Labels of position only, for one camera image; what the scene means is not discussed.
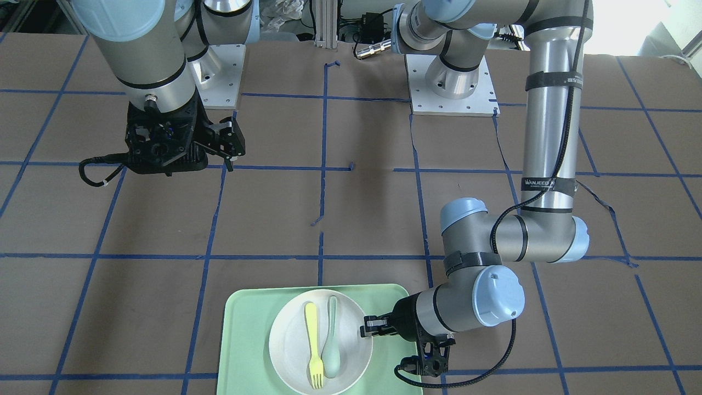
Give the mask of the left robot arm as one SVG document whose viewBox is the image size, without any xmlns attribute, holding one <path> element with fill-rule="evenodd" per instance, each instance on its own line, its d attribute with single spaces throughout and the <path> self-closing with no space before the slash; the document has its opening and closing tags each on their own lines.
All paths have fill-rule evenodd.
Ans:
<svg viewBox="0 0 702 395">
<path fill-rule="evenodd" d="M 365 317 L 361 337 L 453 334 L 515 321 L 525 296 L 507 262 L 579 260 L 589 235 L 572 215 L 582 85 L 582 46 L 592 33 L 590 1 L 419 1 L 393 10 L 396 53 L 435 54 L 431 82 L 477 74 L 501 25 L 524 28 L 530 51 L 521 200 L 491 215 L 461 198 L 440 213 L 447 281 L 402 298 L 393 311 Z"/>
</svg>

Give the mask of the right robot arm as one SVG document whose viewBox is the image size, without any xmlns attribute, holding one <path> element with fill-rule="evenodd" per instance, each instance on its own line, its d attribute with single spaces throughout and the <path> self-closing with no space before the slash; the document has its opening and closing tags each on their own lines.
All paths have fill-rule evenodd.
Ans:
<svg viewBox="0 0 702 395">
<path fill-rule="evenodd" d="M 72 9 L 95 40 L 129 100 L 125 153 L 88 158 L 134 173 L 197 172 L 209 156 L 228 172 L 245 154 L 232 117 L 211 122 L 202 93 L 227 87 L 214 48 L 260 37 L 258 1 L 73 1 Z"/>
</svg>

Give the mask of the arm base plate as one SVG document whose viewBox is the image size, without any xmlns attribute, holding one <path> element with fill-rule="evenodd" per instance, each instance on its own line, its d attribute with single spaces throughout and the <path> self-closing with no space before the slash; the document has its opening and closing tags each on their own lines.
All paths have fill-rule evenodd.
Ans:
<svg viewBox="0 0 702 395">
<path fill-rule="evenodd" d="M 414 115 L 492 117 L 501 113 L 486 58 L 469 72 L 452 70 L 438 56 L 405 56 Z"/>
<path fill-rule="evenodd" d="M 235 110 L 238 107 L 245 54 L 243 44 L 213 46 L 199 59 L 188 63 L 204 108 Z"/>
</svg>

